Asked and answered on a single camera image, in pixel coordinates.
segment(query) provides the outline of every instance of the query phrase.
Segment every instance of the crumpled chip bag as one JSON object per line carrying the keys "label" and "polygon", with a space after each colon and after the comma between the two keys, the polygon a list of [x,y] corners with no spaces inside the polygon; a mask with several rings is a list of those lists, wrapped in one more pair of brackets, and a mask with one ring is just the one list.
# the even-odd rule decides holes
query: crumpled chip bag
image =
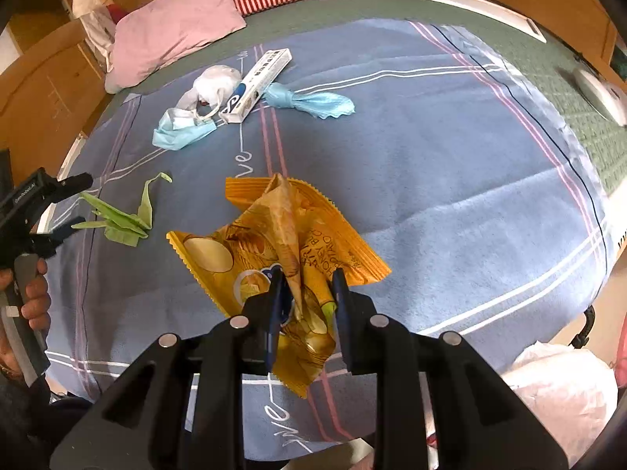
{"label": "crumpled chip bag", "polygon": [[207,236],[167,238],[226,316],[270,288],[280,266],[294,297],[273,373],[300,397],[335,349],[335,301],[328,287],[341,267],[349,286],[384,279],[390,268],[320,192],[301,180],[227,179],[226,197],[243,213]]}

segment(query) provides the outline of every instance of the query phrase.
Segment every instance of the black line on cloth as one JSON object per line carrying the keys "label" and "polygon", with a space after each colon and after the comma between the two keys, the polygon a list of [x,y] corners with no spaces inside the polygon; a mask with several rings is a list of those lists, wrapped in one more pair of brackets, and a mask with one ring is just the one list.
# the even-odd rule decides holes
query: black line on cloth
{"label": "black line on cloth", "polygon": [[[120,158],[121,149],[124,146],[124,143],[126,143],[126,138],[129,137],[130,129],[131,129],[131,127],[133,127],[135,119],[137,118],[137,114],[139,114],[139,108],[142,105],[142,98],[143,98],[142,96],[139,96],[139,104],[137,105],[137,109],[135,110],[135,114],[133,115],[133,119],[129,123],[129,127],[128,127],[127,131],[124,134],[124,139],[122,140],[122,143],[120,144],[120,148],[118,148],[118,153],[117,153],[117,155],[115,157],[115,161],[114,161],[113,164],[111,164],[111,172],[115,170],[115,165],[117,164],[117,161]],[[105,177],[106,175],[108,175],[108,173],[104,172],[103,173],[103,177]],[[104,182],[102,182],[102,185],[98,189],[98,198],[100,198],[100,193],[102,192],[102,189],[104,188],[106,183],[107,183],[106,180]],[[92,243],[90,244],[90,247],[89,247],[89,258],[87,258],[87,267],[85,268],[85,287],[83,289],[83,301],[80,304],[80,309],[81,309],[81,311],[83,313],[83,331],[85,333],[85,360],[89,360],[89,354],[87,353],[87,348],[89,346],[89,339],[87,338],[87,321],[85,319],[85,296],[87,294],[87,284],[89,283],[89,265],[92,262],[93,240],[94,240],[93,236],[94,236],[95,232],[96,232],[96,230],[94,229],[92,231]],[[93,381],[96,382],[96,386],[98,387],[98,391],[100,392],[100,394],[102,394],[102,387],[100,386],[100,383],[98,382],[98,378],[96,377],[96,375],[93,375],[92,373],[86,373],[86,374],[87,374],[87,383],[90,383],[89,376],[92,375],[93,376]]]}
{"label": "black line on cloth", "polygon": [[[542,129],[542,131],[544,132],[544,134],[551,140],[551,142],[553,143],[553,145],[555,145],[555,147],[560,151],[560,153],[562,154],[562,156],[564,157],[564,159],[566,159],[566,161],[568,162],[568,166],[571,167],[571,170],[573,171],[573,173],[575,173],[575,175],[577,176],[577,178],[579,179],[579,182],[581,182],[581,185],[584,186],[585,192],[588,195],[588,198],[590,199],[590,203],[592,204],[592,209],[593,209],[593,213],[594,213],[594,219],[596,220],[596,224],[599,228],[599,231],[601,232],[601,241],[603,242],[603,248],[605,250],[604,252],[604,258],[605,258],[605,276],[607,276],[607,245],[605,244],[605,235],[603,233],[603,228],[601,227],[601,223],[599,222],[599,216],[596,213],[596,205],[594,204],[594,199],[592,197],[592,195],[590,194],[589,189],[587,188],[587,185],[585,184],[584,180],[581,178],[581,175],[579,175],[579,172],[575,169],[575,167],[573,166],[573,164],[571,163],[570,158],[564,153],[564,150],[562,150],[560,148],[560,146],[556,143],[555,139],[553,139],[553,137],[547,132],[547,130],[544,128],[544,126],[538,121],[538,119],[531,114],[531,112],[525,107],[523,106],[523,104],[521,104],[521,102],[514,96],[514,94],[512,93],[512,91],[510,90],[510,87],[507,86],[506,83],[503,83],[502,81],[499,81],[497,78],[495,78],[491,72],[488,72],[486,70],[486,68],[481,65],[475,58],[474,56],[472,56],[471,54],[468,53],[464,53],[459,47],[457,47],[448,37],[446,37],[446,35],[442,32],[442,30],[440,30],[439,27],[437,27],[436,25],[432,25],[439,33],[440,35],[442,35],[442,37],[444,37],[446,39],[446,42],[448,42],[450,45],[452,45],[457,51],[459,51],[461,54],[470,56],[470,58],[472,59],[472,61],[474,63],[476,63],[477,65],[479,65],[484,71],[485,73],[490,76],[496,83],[499,83],[503,86],[505,86],[507,88],[507,91],[509,92],[509,94],[512,96],[512,99],[514,99],[518,105],[525,110],[525,112],[534,119],[534,121],[540,126],[540,128]],[[593,239],[590,241],[591,246],[594,245]],[[599,292],[601,291],[601,287],[603,286],[603,281],[601,281],[601,284],[599,285],[596,294],[594,295],[594,298],[596,299],[599,295]]]}

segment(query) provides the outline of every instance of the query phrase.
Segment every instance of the human hand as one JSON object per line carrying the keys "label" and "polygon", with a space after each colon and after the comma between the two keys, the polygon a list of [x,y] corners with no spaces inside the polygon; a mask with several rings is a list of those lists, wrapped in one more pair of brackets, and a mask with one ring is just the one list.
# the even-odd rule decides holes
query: human hand
{"label": "human hand", "polygon": [[[26,298],[23,299],[21,314],[28,320],[28,325],[33,330],[41,330],[44,336],[50,329],[50,296],[48,295],[48,282],[43,274],[48,272],[48,265],[40,258],[37,261],[38,275],[26,286]],[[13,273],[10,270],[0,271],[0,291],[4,291],[13,280]],[[4,329],[0,325],[0,369],[8,371],[7,374],[20,378],[22,371],[15,354],[9,346],[9,341],[4,334]]]}

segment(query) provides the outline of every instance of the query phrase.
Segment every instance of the silver screw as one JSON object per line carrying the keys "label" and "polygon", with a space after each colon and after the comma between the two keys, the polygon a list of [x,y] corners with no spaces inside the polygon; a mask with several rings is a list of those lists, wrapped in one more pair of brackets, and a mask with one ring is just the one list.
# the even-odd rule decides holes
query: silver screw
{"label": "silver screw", "polygon": [[452,347],[456,347],[462,342],[462,336],[453,331],[444,332],[442,339],[444,339],[447,345],[451,345]]}
{"label": "silver screw", "polygon": [[159,346],[170,348],[176,344],[177,340],[178,338],[176,337],[176,334],[163,334],[159,338]]}
{"label": "silver screw", "polygon": [[384,328],[390,324],[390,319],[386,315],[373,315],[370,317],[370,325]]}
{"label": "silver screw", "polygon": [[246,328],[248,326],[248,318],[242,315],[234,316],[229,323],[233,328]]}

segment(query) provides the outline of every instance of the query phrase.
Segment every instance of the pink pillow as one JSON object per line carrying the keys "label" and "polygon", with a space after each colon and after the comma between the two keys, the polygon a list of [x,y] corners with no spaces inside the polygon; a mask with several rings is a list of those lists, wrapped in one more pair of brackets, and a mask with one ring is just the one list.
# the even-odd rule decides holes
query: pink pillow
{"label": "pink pillow", "polygon": [[135,86],[155,70],[240,30],[233,0],[155,0],[124,17],[115,30],[109,93]]}

